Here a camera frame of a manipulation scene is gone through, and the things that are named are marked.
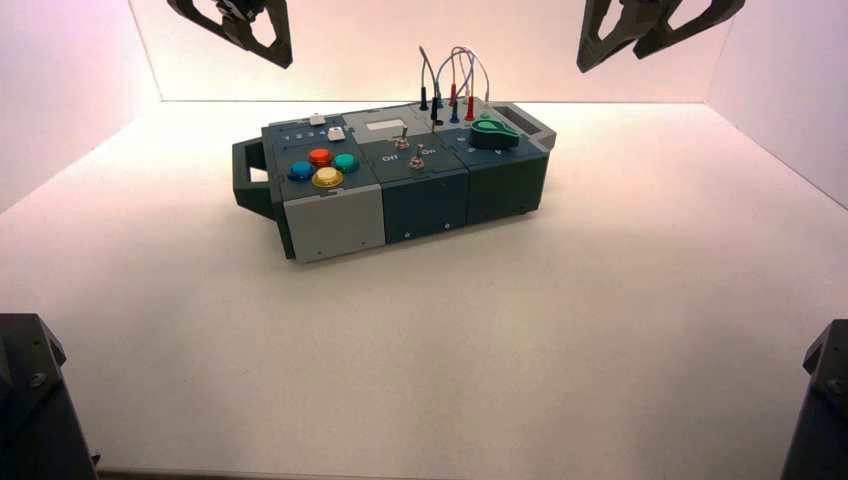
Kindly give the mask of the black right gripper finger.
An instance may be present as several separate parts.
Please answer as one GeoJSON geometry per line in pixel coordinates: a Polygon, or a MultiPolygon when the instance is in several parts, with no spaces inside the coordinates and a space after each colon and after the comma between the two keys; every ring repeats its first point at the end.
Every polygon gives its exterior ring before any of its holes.
{"type": "Polygon", "coordinates": [[[680,4],[681,1],[660,2],[656,23],[639,38],[633,48],[637,58],[653,55],[731,19],[744,7],[745,0],[712,0],[698,16],[679,27],[672,27],[669,20],[680,4]]]}
{"type": "Polygon", "coordinates": [[[619,1],[622,6],[612,29],[604,36],[600,29],[612,1],[585,2],[576,64],[581,73],[597,67],[612,55],[646,35],[662,10],[660,1],[619,1]]]}

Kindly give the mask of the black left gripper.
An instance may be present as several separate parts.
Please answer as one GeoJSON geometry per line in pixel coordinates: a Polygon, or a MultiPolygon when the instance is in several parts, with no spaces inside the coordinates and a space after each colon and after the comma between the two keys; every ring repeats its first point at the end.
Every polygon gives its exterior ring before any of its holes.
{"type": "Polygon", "coordinates": [[[192,0],[167,0],[171,9],[182,18],[283,69],[293,62],[290,25],[286,1],[216,0],[215,6],[223,17],[223,27],[201,13],[192,0]],[[273,40],[265,45],[252,30],[253,23],[267,13],[274,32],[273,40]]]}

